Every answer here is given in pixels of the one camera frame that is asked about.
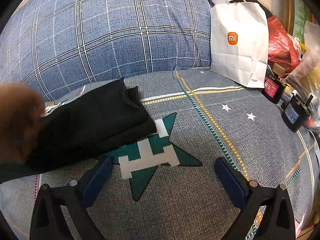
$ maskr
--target human hand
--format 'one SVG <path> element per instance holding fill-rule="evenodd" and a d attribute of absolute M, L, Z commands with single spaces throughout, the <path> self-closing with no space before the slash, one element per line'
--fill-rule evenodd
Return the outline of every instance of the human hand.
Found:
<path fill-rule="evenodd" d="M 20 84 L 0 86 L 0 163 L 24 163 L 36 147 L 42 97 Z"/>

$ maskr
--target white star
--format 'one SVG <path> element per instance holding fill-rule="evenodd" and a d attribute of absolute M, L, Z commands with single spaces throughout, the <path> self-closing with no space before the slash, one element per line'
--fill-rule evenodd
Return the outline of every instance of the white star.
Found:
<path fill-rule="evenodd" d="M 251 114 L 247 114 L 248 119 L 251 119 L 252 121 L 254 121 L 254 118 L 256 117 L 255 115 Z"/>
<path fill-rule="evenodd" d="M 231 108 L 228 107 L 228 105 L 222 105 L 222 108 L 221 109 L 224 109 L 226 110 L 227 112 L 229 112 L 229 110 L 231 110 Z"/>

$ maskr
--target green star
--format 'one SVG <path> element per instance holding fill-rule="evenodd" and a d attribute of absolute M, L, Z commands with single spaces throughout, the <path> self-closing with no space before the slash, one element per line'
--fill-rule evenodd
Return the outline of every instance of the green star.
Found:
<path fill-rule="evenodd" d="M 180 163 L 178 166 L 200 167 L 202 166 L 202 163 L 198 159 L 191 156 L 190 154 L 188 154 L 178 146 L 174 145 L 169 140 L 176 116 L 177 116 L 177 113 L 173 113 L 162 119 L 165 130 L 167 132 L 167 136 L 163 136 L 163 133 L 165 133 L 164 130 L 160 132 L 161 135 L 156 133 L 148 136 L 148 141 L 150 144 L 150 148 L 152 150 L 152 154 L 154 156 L 157 154 L 164 153 L 165 150 L 163 147 L 172 146 L 176 154 L 176 158 L 179 160 L 179 163 Z M 133 160 L 143 160 L 143 158 L 141 158 L 140 156 L 138 142 L 135 142 L 130 145 L 116 149 L 114 151 L 108 152 L 105 155 L 112 157 L 114 164 L 118 164 L 118 165 L 119 165 L 119 157 L 122 157 L 122 156 L 127 156 L 129 162 L 126 162 L 126 164 L 127 163 L 130 164 L 130 161 L 133 161 Z M 143 192 L 146 190 L 149 182 L 153 177 L 153 174 L 156 172 L 156 169 L 158 168 L 159 165 L 170 166 L 169 163 L 159 163 L 158 165 L 131 171 L 131 177 L 129 178 L 129 182 L 130 182 L 132 198 L 135 201 L 140 200 L 140 198 L 143 195 Z"/>

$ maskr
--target black folded cloth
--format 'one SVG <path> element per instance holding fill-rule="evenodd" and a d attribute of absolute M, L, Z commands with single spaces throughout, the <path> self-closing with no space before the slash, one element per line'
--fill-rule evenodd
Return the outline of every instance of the black folded cloth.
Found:
<path fill-rule="evenodd" d="M 0 165 L 0 183 L 96 157 L 156 132 L 123 79 L 96 88 L 41 118 L 38 146 L 25 165 Z"/>

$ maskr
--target orange xiaomi logo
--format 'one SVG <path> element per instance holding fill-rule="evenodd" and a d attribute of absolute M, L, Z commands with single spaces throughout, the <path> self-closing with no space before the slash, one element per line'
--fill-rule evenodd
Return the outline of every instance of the orange xiaomi logo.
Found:
<path fill-rule="evenodd" d="M 236 45 L 238 43 L 238 34 L 237 33 L 228 33 L 227 35 L 228 43 L 230 45 Z"/>

